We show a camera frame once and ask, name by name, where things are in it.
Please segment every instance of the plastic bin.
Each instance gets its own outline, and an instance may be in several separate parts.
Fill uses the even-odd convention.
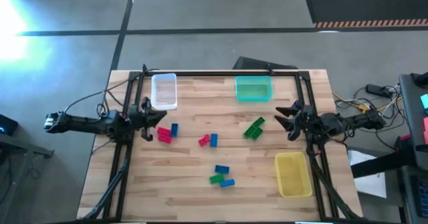
[[[238,102],[267,102],[273,96],[269,76],[237,76],[236,99]]]
[[[152,76],[152,107],[157,110],[177,108],[177,76],[155,74]]]
[[[312,195],[304,153],[286,152],[275,157],[278,188],[283,197],[308,197]]]

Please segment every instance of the floor mat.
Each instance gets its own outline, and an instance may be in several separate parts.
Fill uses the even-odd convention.
[[[428,0],[306,0],[316,27],[428,25]]]

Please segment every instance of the toy building block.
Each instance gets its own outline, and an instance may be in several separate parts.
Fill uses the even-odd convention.
[[[211,143],[209,144],[209,146],[217,147],[217,139],[218,139],[218,134],[211,134]]]
[[[172,138],[171,138],[171,136],[166,135],[166,134],[159,134],[158,135],[158,140],[161,141],[161,142],[165,142],[165,143],[170,144]]]
[[[250,138],[253,140],[257,140],[257,138],[259,138],[260,134],[263,133],[263,130],[261,128],[257,128],[253,134],[251,134]]]
[[[425,126],[425,131],[423,132],[423,137],[425,139],[425,144],[428,144],[428,117],[423,119],[423,125]]]
[[[244,137],[246,137],[246,138],[250,138],[250,137],[251,137],[251,135],[254,133],[255,129],[256,129],[256,127],[254,127],[254,126],[250,126],[250,127],[247,129],[247,131],[245,131],[245,133],[243,133]]]
[[[208,144],[208,142],[207,142],[207,141],[205,141],[205,139],[204,139],[204,138],[202,138],[202,139],[198,140],[198,142],[199,142],[199,145],[200,145],[201,147],[204,147],[206,144]]]
[[[220,187],[230,187],[234,184],[235,184],[235,180],[230,179],[230,180],[220,182]]]
[[[163,127],[158,127],[158,134],[161,135],[167,135],[170,136],[171,135],[171,131],[167,128],[163,128]]]
[[[222,182],[224,180],[225,180],[225,176],[223,176],[222,174],[218,174],[218,175],[209,177],[209,182],[211,184],[220,183],[220,182]]]
[[[208,134],[205,134],[205,135],[203,136],[203,139],[205,140],[205,142],[209,142],[209,135],[208,135]]]
[[[428,114],[428,94],[422,95],[421,101],[422,101],[423,108],[425,109],[425,113]]]
[[[263,124],[264,122],[265,122],[265,119],[263,119],[263,117],[260,117],[253,123],[253,126],[257,128],[261,126],[261,124]]]
[[[216,164],[215,165],[215,172],[220,174],[229,174],[229,167],[228,166],[221,166]]]
[[[171,136],[177,137],[179,135],[179,124],[173,123],[171,125]]]

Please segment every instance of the concrete floor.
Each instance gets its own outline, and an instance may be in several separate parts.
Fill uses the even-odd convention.
[[[10,6],[8,12],[15,12],[2,20],[0,31],[18,27],[57,31],[120,29],[127,0],[0,1]],[[304,0],[134,0],[129,23],[129,29],[203,27],[312,27],[312,23]],[[117,39],[115,35],[0,39],[0,113],[19,122],[18,138],[55,149],[51,160],[36,160],[42,176],[36,181],[27,178],[7,223],[75,218],[94,135],[47,134],[42,129],[44,118],[105,87]],[[133,35],[124,41],[118,69],[139,70],[142,64],[160,69],[230,69],[242,55],[301,69],[327,69],[333,90],[350,98],[367,83],[395,85],[399,74],[426,72],[427,45],[426,31]],[[81,102],[70,113],[95,116],[99,101],[95,97]],[[391,142],[407,132],[403,126],[382,137]],[[348,145],[388,151],[363,132]],[[388,200],[360,196],[369,219],[398,221],[393,206],[399,202],[396,181],[388,182]]]

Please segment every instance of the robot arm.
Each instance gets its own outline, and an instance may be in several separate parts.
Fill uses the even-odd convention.
[[[164,116],[166,111],[156,111],[152,109],[150,100],[145,97],[139,110],[133,106],[128,114],[123,114],[117,110],[105,112],[99,119],[72,116],[64,112],[48,114],[44,129],[48,133],[64,133],[73,130],[93,134],[105,134],[113,141],[126,141],[127,133],[130,131],[143,129],[142,137],[153,140],[153,136],[148,133],[150,127],[155,127]]]
[[[386,124],[380,113],[372,108],[363,114],[346,118],[335,113],[317,116],[310,106],[303,106],[301,101],[296,100],[291,107],[277,107],[276,110],[285,116],[293,116],[291,119],[275,116],[288,132],[288,140],[297,139],[301,130],[306,130],[314,135],[316,142],[326,142],[331,136],[337,136],[347,130],[357,128],[380,130]]]

